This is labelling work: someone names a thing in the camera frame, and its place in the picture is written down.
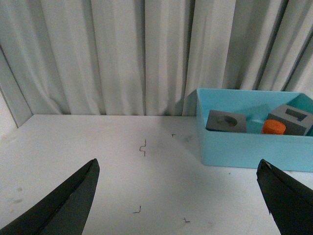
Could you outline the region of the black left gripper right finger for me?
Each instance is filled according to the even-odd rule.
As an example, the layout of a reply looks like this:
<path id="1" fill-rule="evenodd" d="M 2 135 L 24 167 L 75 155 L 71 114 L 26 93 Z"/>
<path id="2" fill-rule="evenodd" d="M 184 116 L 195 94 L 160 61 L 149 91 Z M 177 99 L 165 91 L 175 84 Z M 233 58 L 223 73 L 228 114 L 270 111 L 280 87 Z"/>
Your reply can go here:
<path id="1" fill-rule="evenodd" d="M 262 159 L 257 182 L 280 234 L 313 233 L 313 190 Z"/>

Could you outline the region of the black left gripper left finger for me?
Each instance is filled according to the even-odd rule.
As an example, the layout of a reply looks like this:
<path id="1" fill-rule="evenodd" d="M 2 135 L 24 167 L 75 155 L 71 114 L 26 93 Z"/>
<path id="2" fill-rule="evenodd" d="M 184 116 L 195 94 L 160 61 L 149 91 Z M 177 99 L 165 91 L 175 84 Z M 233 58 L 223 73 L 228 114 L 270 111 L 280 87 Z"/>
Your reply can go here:
<path id="1" fill-rule="evenodd" d="M 81 235 L 94 200 L 100 166 L 90 160 L 40 202 L 0 230 L 2 235 Z"/>

